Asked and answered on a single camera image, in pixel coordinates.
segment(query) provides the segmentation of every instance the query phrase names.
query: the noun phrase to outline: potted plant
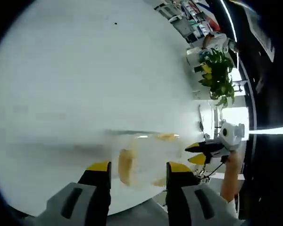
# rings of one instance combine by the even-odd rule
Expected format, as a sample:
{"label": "potted plant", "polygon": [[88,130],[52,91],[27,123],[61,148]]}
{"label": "potted plant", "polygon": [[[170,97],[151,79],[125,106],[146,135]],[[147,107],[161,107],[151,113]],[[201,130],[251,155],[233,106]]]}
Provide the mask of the potted plant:
{"label": "potted plant", "polygon": [[216,106],[223,105],[223,108],[226,108],[229,97],[234,103],[233,81],[228,76],[233,69],[232,61],[223,52],[212,49],[211,52],[207,51],[200,56],[200,63],[195,71],[202,70],[205,74],[199,83],[210,88],[211,99],[220,99]]}

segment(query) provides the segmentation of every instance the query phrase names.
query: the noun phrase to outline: clear plastic bag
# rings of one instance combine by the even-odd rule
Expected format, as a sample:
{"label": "clear plastic bag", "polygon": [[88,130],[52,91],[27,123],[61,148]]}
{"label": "clear plastic bag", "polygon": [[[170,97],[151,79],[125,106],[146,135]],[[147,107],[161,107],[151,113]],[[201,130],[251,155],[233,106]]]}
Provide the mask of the clear plastic bag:
{"label": "clear plastic bag", "polygon": [[166,163],[178,161],[182,147],[176,134],[121,135],[118,173],[127,186],[165,186]]}

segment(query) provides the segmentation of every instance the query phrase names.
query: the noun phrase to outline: white table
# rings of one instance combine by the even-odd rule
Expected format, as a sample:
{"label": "white table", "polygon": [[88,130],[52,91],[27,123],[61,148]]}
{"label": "white table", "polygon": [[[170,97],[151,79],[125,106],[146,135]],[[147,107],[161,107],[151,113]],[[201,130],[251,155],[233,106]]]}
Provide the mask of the white table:
{"label": "white table", "polygon": [[[100,157],[94,147],[105,129],[199,141],[186,47],[143,1],[35,1],[0,44],[0,189],[8,204],[40,214]],[[161,190],[114,179],[109,214]]]}

